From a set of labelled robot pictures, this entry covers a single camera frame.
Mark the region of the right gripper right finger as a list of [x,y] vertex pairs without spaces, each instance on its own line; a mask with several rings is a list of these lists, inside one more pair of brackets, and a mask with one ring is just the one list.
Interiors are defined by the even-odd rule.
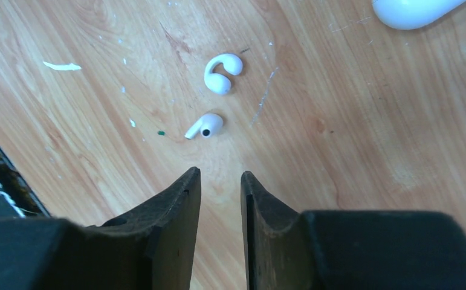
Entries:
[[248,289],[466,289],[466,233],[422,210],[298,212],[246,171]]

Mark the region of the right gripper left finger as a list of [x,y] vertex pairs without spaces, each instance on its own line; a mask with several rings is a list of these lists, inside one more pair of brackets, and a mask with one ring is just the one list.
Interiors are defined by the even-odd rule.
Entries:
[[188,289],[201,172],[100,226],[0,218],[0,289]]

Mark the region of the white stem earbud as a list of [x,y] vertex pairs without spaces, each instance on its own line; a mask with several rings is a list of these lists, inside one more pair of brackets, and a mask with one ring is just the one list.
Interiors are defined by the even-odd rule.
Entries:
[[191,140],[200,134],[204,138],[209,138],[216,135],[223,125],[224,119],[220,115],[206,113],[191,125],[184,134],[184,137]]

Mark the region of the white oval earbud case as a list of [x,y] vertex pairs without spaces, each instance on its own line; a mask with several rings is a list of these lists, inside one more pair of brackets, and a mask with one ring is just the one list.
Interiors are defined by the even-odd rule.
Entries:
[[396,30],[425,27],[465,3],[466,0],[376,0],[372,8],[377,18]]

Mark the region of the white clip earbud middle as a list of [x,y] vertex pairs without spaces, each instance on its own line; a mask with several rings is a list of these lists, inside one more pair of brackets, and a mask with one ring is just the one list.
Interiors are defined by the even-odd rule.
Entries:
[[203,76],[206,87],[215,94],[226,95],[232,84],[228,77],[215,71],[219,65],[230,75],[238,76],[243,71],[244,64],[239,56],[230,53],[219,54],[207,63]]

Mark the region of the white plastic scrap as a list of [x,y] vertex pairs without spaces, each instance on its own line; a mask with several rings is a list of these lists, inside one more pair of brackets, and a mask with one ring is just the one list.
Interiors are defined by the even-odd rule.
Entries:
[[80,71],[82,67],[75,63],[64,63],[64,64],[55,64],[43,61],[42,62],[46,67],[55,70],[55,71]]

